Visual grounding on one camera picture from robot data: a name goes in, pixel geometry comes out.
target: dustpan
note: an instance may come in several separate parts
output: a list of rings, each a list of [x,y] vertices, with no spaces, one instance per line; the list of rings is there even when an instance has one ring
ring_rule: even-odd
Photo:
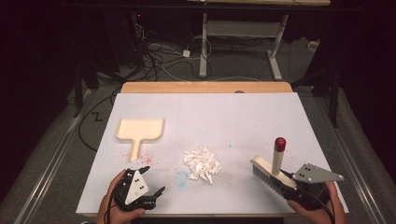
[[[163,133],[163,119],[120,119],[116,136],[123,141],[132,141],[129,161],[139,157],[139,148],[144,141],[154,141]]]

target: desk leg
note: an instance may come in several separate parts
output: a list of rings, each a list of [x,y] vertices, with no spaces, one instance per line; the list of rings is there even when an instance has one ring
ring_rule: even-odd
[[[201,48],[201,60],[199,65],[199,77],[206,77],[206,66],[207,66],[206,24],[207,24],[207,13],[204,13],[204,19],[202,21],[202,48]]]
[[[76,95],[76,112],[73,115],[73,118],[76,118],[81,111],[82,108],[82,77],[80,74],[81,63],[78,62],[75,67],[75,95]]]
[[[276,62],[276,53],[277,53],[277,49],[279,48],[280,41],[282,40],[282,35],[283,35],[283,32],[285,31],[286,22],[288,21],[288,17],[289,17],[289,15],[284,15],[282,17],[282,21],[279,24],[279,27],[277,28],[274,48],[273,48],[273,50],[268,50],[268,52],[267,52],[268,60],[271,64],[271,68],[272,68],[274,78],[276,81],[282,80],[282,76],[280,75],[279,67],[277,66],[277,62]]]

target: blue stain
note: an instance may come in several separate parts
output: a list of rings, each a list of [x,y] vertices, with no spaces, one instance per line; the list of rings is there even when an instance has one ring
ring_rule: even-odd
[[[177,174],[175,175],[175,183],[179,187],[184,187],[187,183],[187,180],[189,180],[189,175],[184,171],[177,172]]]

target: white desk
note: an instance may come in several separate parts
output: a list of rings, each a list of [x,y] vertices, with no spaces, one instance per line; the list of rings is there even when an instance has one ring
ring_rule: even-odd
[[[197,83],[198,88],[194,88],[194,84],[185,84],[190,91],[205,85]],[[214,85],[216,90],[221,85],[230,87],[224,83],[207,85],[211,90]],[[164,118],[163,136],[142,145],[141,157],[129,162],[130,143],[115,136],[121,118]],[[77,213],[95,216],[110,180],[121,169],[149,165],[151,168],[144,173],[151,189],[148,194],[162,186],[166,190],[146,217],[291,216],[294,213],[286,200],[252,173],[249,162],[254,155],[271,161],[274,141],[279,136],[288,141],[282,169],[296,172],[304,162],[330,169],[297,93],[121,93]],[[213,186],[202,179],[192,181],[186,177],[189,168],[183,164],[183,151],[196,150],[198,146],[216,152],[222,164],[222,170],[213,177]]]
[[[205,4],[260,4],[260,5],[283,5],[283,6],[328,6],[330,0],[206,0]],[[213,21],[207,19],[207,13],[203,17],[202,48],[200,61],[200,77],[206,77],[207,70],[207,36],[208,35],[232,35],[253,37],[274,37],[275,42],[272,50],[267,51],[269,64],[271,65],[274,79],[282,80],[282,75],[276,62],[276,53],[286,27],[288,15],[283,15],[280,22],[257,22],[257,21]]]

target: paper piece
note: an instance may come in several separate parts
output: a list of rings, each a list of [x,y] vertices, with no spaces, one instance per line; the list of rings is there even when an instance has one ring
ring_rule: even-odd
[[[220,162],[216,159],[216,154],[204,146],[200,146],[196,151],[184,151],[184,163],[191,170],[190,179],[197,180],[201,177],[213,185],[212,175],[217,175],[221,170]]]

